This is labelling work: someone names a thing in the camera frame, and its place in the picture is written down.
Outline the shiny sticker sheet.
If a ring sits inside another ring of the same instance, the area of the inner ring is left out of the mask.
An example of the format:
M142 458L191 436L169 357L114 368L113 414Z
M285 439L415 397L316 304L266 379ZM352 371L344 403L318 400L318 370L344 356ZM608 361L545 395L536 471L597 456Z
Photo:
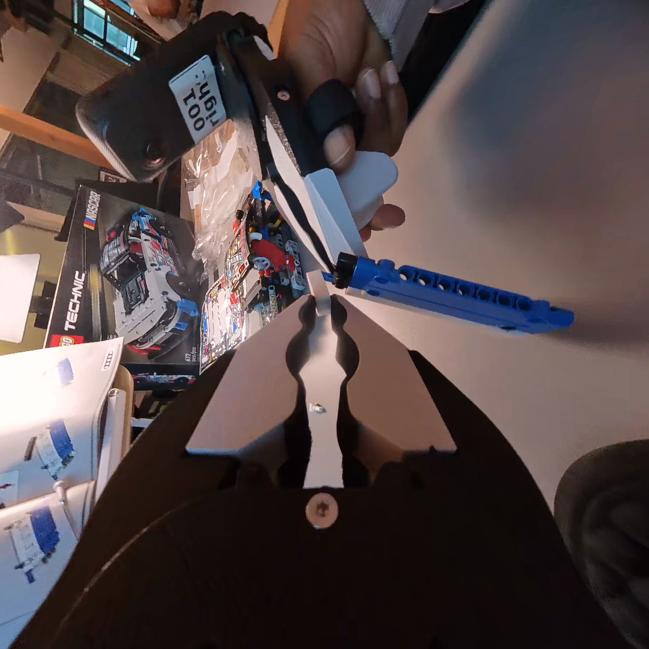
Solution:
M200 316L200 374L244 340L243 301L242 288L231 288L225 275L208 289Z

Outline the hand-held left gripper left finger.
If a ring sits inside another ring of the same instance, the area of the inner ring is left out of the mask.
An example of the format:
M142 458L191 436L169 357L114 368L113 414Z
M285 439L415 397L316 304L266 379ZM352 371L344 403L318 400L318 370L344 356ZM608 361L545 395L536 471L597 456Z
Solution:
M303 487L312 434L300 371L316 315L302 296L236 347L187 453L262 465L280 487Z

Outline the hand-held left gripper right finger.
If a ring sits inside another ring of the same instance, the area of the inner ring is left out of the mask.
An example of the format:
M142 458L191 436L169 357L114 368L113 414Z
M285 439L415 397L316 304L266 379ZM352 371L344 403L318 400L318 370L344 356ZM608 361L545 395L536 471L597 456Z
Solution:
M391 462L457 445L408 348L349 300L331 298L336 360L345 372L337 442L345 486L367 486Z

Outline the person's right forearm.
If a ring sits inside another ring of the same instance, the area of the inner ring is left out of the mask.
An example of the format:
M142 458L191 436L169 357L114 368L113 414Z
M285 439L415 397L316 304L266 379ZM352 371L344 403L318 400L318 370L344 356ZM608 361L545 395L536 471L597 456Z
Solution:
M467 1L363 1L378 32L392 49L412 45L428 14L444 13L466 3Z

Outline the instruction booklet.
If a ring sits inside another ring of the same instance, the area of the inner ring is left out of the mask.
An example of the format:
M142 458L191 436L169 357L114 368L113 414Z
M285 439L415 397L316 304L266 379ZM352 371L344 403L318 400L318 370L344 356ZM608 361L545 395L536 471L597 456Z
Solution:
M88 523L120 338L1 357L1 647L44 603Z

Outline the partly built lego car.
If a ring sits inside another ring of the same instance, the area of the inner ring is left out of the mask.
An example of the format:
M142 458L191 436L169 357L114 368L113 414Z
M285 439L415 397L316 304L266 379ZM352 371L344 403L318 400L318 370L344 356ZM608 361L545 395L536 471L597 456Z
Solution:
M296 236L268 190L256 182L237 210L224 275L232 325L252 332L277 317L306 291Z

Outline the person's right hand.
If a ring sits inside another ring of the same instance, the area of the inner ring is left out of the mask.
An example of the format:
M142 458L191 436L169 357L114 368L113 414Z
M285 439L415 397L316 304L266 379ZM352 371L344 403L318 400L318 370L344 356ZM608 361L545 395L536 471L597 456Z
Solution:
M305 101L337 79L354 90L365 116L361 150L394 156L408 125L408 103L390 48L361 1L290 1L279 57Z

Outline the heap of clear plastic bags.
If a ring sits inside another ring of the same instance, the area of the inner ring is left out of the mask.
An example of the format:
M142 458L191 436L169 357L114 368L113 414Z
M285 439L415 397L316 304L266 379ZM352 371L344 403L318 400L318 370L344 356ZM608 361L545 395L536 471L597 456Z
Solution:
M182 171L193 214L193 257L208 274L219 274L236 212L262 178L254 137L228 119L182 157Z

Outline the window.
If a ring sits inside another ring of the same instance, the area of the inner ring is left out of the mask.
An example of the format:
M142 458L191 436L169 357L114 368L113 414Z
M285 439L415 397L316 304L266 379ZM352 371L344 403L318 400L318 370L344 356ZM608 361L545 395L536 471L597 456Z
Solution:
M70 1L73 33L125 64L140 61L137 37L118 25L118 17L98 1Z

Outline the lego set box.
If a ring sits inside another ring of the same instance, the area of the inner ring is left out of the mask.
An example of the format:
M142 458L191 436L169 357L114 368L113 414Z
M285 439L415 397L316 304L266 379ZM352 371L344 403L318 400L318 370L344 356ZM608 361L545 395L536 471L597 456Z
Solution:
M120 338L137 390L182 390L199 375L207 286L193 225L156 209L156 194L147 184L78 184L45 346Z

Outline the blue and white lego panel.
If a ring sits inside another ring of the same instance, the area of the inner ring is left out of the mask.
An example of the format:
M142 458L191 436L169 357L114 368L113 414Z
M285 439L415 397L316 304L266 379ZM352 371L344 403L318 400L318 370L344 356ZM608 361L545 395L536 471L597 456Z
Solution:
M548 334L569 329L575 315L504 289L451 277L388 259L378 261L340 253L324 280L358 296L390 306L443 315L518 334Z

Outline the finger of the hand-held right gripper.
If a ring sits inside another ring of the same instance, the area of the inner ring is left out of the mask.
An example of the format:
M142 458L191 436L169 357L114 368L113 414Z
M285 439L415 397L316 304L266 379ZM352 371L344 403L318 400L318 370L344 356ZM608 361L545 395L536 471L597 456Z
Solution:
M329 259L335 264L340 253L366 258L366 248L335 173L320 169L307 174L303 181L315 216L312 228Z
M302 177L268 116L264 117L264 126L274 164L269 170L274 201L304 247L323 270L333 274L339 254L339 231L319 192L315 174Z

